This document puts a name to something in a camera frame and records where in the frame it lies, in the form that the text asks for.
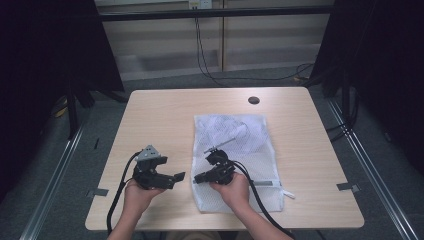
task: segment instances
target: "table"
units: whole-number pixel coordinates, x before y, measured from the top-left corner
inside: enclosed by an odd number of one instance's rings
[[[250,104],[249,97],[259,104]],[[138,90],[131,94],[86,220],[89,230],[106,230],[106,216],[128,159],[152,144],[168,157],[157,171],[186,172],[184,181],[155,198],[137,230],[241,230],[232,213],[200,213],[194,202],[191,163],[194,116],[201,114],[263,114],[276,152],[283,187],[296,195],[285,198],[282,212],[271,216],[288,229],[359,228],[363,216],[307,89],[302,87]],[[135,162],[130,166],[131,177]],[[123,196],[112,217],[117,223]]]

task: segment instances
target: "mesh laundry bag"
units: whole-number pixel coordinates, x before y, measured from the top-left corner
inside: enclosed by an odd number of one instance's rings
[[[194,120],[192,179],[213,167],[205,159],[210,153],[204,152],[231,140],[218,149],[225,151],[230,160],[239,161],[247,168],[252,180],[258,183],[256,189],[269,212],[281,211],[284,191],[280,184],[275,152],[268,135],[265,117],[252,114],[200,115],[195,116]],[[220,194],[208,183],[192,183],[192,187],[200,211],[231,212]],[[260,212],[252,192],[249,201],[251,206]]]

